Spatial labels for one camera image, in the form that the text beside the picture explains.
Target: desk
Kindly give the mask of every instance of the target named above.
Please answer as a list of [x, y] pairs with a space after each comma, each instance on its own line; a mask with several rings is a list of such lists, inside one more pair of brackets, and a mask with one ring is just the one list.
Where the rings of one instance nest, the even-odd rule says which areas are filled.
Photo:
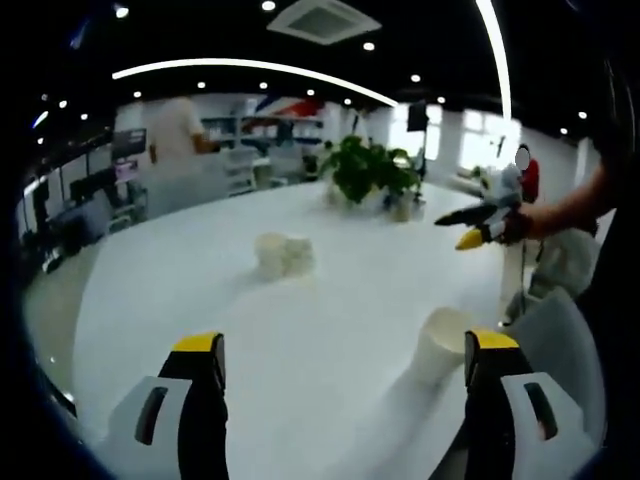
[[[435, 308], [473, 312], [486, 326], [497, 321], [500, 248], [456, 252], [465, 227], [433, 226], [474, 199], [431, 185], [423, 191], [425, 218], [406, 224], [329, 210], [324, 186], [307, 184], [190, 208], [106, 239], [74, 349], [88, 443], [106, 435], [112, 409], [144, 375], [158, 373], [176, 341], [219, 330], [231, 478], [322, 476], [408, 365]], [[257, 280], [253, 242], [267, 231], [310, 237], [314, 274]], [[419, 425], [423, 443], [414, 446], [428, 446], [414, 452], [427, 462], [420, 478], [448, 448], [464, 401], [458, 371], [438, 413]]]

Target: paper cup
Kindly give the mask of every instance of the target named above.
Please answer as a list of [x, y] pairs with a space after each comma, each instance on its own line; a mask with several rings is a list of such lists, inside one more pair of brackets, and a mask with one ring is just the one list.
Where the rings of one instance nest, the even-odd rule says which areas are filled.
[[425, 321], [407, 375], [416, 382], [435, 386], [464, 361], [465, 332], [471, 316], [452, 308], [438, 308]]

